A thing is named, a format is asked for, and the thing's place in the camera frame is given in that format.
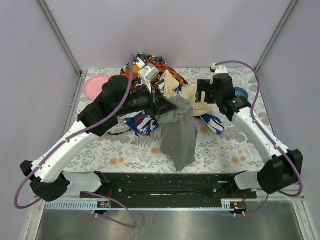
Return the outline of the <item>blue white red cloth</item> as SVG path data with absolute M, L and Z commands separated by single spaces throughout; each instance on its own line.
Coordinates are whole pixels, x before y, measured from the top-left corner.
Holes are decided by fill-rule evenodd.
M 151 117 L 150 114 L 145 113 L 145 111 L 125 114 L 119 118 L 136 134 L 145 136 L 149 136 L 152 131 L 156 130 L 160 126 L 157 120 Z M 201 120 L 217 135 L 220 135 L 225 130 L 225 126 L 222 121 L 214 115 L 206 113 L 196 116 L 195 118 Z

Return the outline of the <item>cream beige cloth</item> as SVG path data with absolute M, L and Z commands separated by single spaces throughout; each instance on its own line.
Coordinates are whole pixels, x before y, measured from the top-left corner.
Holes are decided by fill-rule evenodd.
M 166 70 L 159 79 L 160 92 L 166 97 L 181 96 L 186 99 L 193 107 L 193 116 L 199 117 L 213 111 L 213 105 L 204 102 L 202 96 L 200 102 L 196 102 L 197 85 L 191 84 L 186 87 L 180 85 L 180 82 Z

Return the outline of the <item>grey cloth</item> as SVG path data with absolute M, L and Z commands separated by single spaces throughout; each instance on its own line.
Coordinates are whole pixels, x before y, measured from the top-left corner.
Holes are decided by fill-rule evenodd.
M 162 126 L 160 151 L 171 158 L 177 171 L 181 171 L 195 161 L 198 129 L 194 122 L 194 108 L 179 95 L 167 100 L 176 109 L 157 117 Z

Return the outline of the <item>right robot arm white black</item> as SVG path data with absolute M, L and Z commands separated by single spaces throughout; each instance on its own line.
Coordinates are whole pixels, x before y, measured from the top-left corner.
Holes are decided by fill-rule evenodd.
M 262 158 L 261 170 L 241 172 L 233 178 L 238 189 L 259 189 L 273 194 L 299 182 L 302 153 L 298 149 L 290 150 L 264 127 L 250 102 L 236 95 L 228 73 L 197 80 L 195 99 L 217 105 L 220 113 L 242 129 Z

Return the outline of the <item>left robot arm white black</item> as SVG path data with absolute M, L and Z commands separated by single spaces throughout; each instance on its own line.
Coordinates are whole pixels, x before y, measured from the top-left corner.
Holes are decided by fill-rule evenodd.
M 103 185 L 97 173 L 67 172 L 65 167 L 88 145 L 115 127 L 120 116 L 146 111 L 152 117 L 159 117 L 177 108 L 154 84 L 151 89 L 143 86 L 135 93 L 131 93 L 130 88 L 127 77 L 112 76 L 99 96 L 84 108 L 70 130 L 44 156 L 20 165 L 36 196 L 52 202 L 65 194 L 97 192 Z

